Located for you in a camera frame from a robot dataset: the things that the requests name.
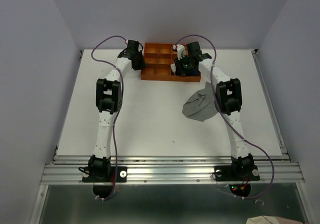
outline metal frame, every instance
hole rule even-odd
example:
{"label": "metal frame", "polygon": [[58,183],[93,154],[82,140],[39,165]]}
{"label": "metal frame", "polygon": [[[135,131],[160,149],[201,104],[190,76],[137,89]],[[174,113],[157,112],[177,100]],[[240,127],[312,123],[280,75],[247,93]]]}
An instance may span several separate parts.
{"label": "metal frame", "polygon": [[[172,184],[217,184],[212,174],[215,166],[228,165],[229,161],[125,161],[119,166],[127,167],[126,182],[117,185],[172,185]],[[268,161],[256,161],[260,172],[260,181],[255,183],[269,183],[272,168]],[[78,165],[46,165],[41,179],[42,185],[92,185],[82,182],[82,173]],[[304,178],[298,163],[274,161],[274,183],[303,183]],[[237,182],[219,182],[236,184]],[[95,185],[110,185],[110,183],[94,183]]]}
{"label": "metal frame", "polygon": [[282,134],[281,134],[281,130],[280,130],[280,126],[279,126],[279,123],[278,123],[278,120],[277,120],[277,117],[276,117],[274,106],[272,105],[272,102],[271,102],[271,99],[270,99],[270,96],[269,96],[269,93],[268,93],[268,90],[267,90],[265,79],[264,79],[264,77],[262,75],[262,72],[261,72],[261,68],[260,68],[260,65],[259,65],[257,53],[255,52],[255,50],[251,50],[251,53],[252,53],[252,57],[253,57],[253,61],[254,61],[254,64],[255,64],[256,71],[257,71],[259,79],[260,79],[260,83],[261,83],[261,86],[262,86],[262,90],[263,90],[263,94],[264,94],[264,97],[265,97],[265,100],[266,100],[266,104],[268,106],[268,109],[269,109],[269,112],[270,112],[270,115],[271,115],[271,119],[272,119],[274,130],[277,133],[277,137],[278,137],[278,141],[279,141],[280,146],[284,146],[285,142],[284,142],[284,139],[283,139]]}
{"label": "metal frame", "polygon": [[36,196],[33,207],[30,224],[38,224],[40,222],[41,214],[45,205],[46,196],[48,192],[48,185],[40,185],[38,194]]}
{"label": "metal frame", "polygon": [[[274,161],[288,161],[290,158],[288,151],[284,145],[280,146],[281,156],[271,156]],[[54,165],[86,165],[88,164],[90,156],[89,155],[56,155],[53,160]],[[254,159],[257,161],[266,161],[266,156],[254,156]],[[204,162],[204,161],[213,161],[213,162],[222,162],[231,163],[230,156],[119,156],[118,160],[122,161],[132,161],[132,162],[156,162],[156,161],[178,161],[178,162]],[[115,158],[111,157],[111,163],[115,163]]]}
{"label": "metal frame", "polygon": [[314,209],[312,207],[312,203],[310,200],[310,196],[307,192],[306,184],[305,183],[297,183],[296,187],[299,192],[299,196],[301,198],[301,202],[303,205],[303,209],[306,215],[306,218],[310,223],[317,223],[317,218],[314,212]]}

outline white cloth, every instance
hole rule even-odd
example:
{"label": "white cloth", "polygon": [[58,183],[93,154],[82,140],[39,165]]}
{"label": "white cloth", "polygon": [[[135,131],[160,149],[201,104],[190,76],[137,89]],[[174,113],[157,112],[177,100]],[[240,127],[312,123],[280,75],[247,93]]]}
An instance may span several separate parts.
{"label": "white cloth", "polygon": [[276,217],[276,216],[262,215],[262,216],[249,218],[246,221],[246,224],[303,224],[303,223],[295,220],[288,220],[281,217]]}
{"label": "white cloth", "polygon": [[204,122],[218,113],[210,82],[205,88],[196,91],[183,105],[182,114],[189,119]]}

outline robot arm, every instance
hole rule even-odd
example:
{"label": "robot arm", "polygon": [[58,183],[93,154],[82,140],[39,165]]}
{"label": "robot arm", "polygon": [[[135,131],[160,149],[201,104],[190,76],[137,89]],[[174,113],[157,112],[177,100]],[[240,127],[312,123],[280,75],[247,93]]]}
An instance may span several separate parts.
{"label": "robot arm", "polygon": [[[211,59],[205,59],[199,62],[199,71],[205,75],[210,80],[210,72],[211,72]],[[213,68],[213,84],[215,87],[220,83],[229,83],[232,82],[232,79],[224,74],[219,67]],[[244,131],[241,125],[240,112],[233,111],[228,113],[224,113],[226,111],[221,110],[223,115],[229,121],[229,123],[236,129],[242,136],[244,135]],[[231,146],[231,157],[234,159],[247,157],[250,153],[247,143],[242,140],[232,129],[230,126],[226,125],[226,130],[228,132],[230,146]]]}
{"label": "robot arm", "polygon": [[132,68],[135,71],[146,66],[139,42],[128,40],[127,47],[117,57],[116,68],[104,78],[96,82],[95,104],[99,110],[99,126],[93,155],[84,168],[89,175],[84,182],[108,182],[111,178],[111,137],[114,121],[122,107],[122,78]]}
{"label": "robot arm", "polygon": [[[202,53],[198,42],[186,45],[189,56],[183,56],[184,46],[173,46],[174,51],[178,52],[177,59],[174,61],[176,69],[194,68],[211,80],[215,87],[215,97],[221,114],[233,126],[233,128],[244,136],[241,125],[240,110],[242,105],[241,84],[239,79],[232,79],[218,67],[214,67],[211,73],[212,57],[207,53]],[[227,133],[231,147],[231,166],[215,166],[215,179],[217,181],[242,181],[249,177],[251,181],[260,180],[258,168],[255,165],[253,156],[247,143],[237,135],[234,130],[226,124]]]}
{"label": "robot arm", "polygon": [[[121,57],[116,60],[116,67],[121,71],[122,77],[125,78],[128,71],[131,69],[132,61],[126,57]],[[112,137],[112,129],[114,125],[114,120],[116,118],[117,112],[120,110],[122,105],[122,95],[121,95],[121,85],[120,85],[120,74],[117,69],[113,69],[104,79],[99,79],[97,81],[97,97],[96,97],[96,104],[99,109],[99,127],[98,127],[98,134],[97,139],[93,151],[93,155],[99,159],[109,159],[111,156],[111,137]],[[117,108],[110,108],[110,111],[107,109],[103,110],[103,105],[99,107],[100,103],[103,103],[101,99],[99,99],[99,86],[106,86],[110,84],[112,89],[113,99],[115,99],[115,94],[117,94],[117,101],[113,103],[113,105],[117,105]]]}

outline gray cloth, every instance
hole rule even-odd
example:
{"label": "gray cloth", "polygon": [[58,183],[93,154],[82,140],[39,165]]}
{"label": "gray cloth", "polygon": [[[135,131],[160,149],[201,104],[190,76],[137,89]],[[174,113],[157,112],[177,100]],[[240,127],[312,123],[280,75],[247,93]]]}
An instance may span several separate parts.
{"label": "gray cloth", "polygon": [[190,119],[205,121],[218,113],[211,83],[206,82],[205,88],[195,92],[183,105],[182,113]]}

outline white table surface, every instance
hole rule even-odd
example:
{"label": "white table surface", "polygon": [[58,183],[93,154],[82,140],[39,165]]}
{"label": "white table surface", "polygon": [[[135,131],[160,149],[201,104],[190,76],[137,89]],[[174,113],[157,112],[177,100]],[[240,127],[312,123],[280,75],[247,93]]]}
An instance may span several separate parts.
{"label": "white table surface", "polygon": [[[95,57],[116,63],[121,50],[97,50]],[[212,50],[203,50],[213,56]],[[279,141],[269,113],[251,50],[217,51],[216,65],[231,78],[239,78],[242,90],[241,122],[246,139],[281,156]],[[91,156],[96,144],[99,112],[96,82],[111,67],[83,53],[70,105],[58,145],[59,156]],[[120,156],[230,156],[226,125],[219,114],[204,122],[182,114],[183,104],[200,83],[141,80],[140,71],[124,78],[123,105],[116,122],[115,136]],[[111,153],[114,155],[113,142]],[[263,153],[250,147],[254,156]]]}

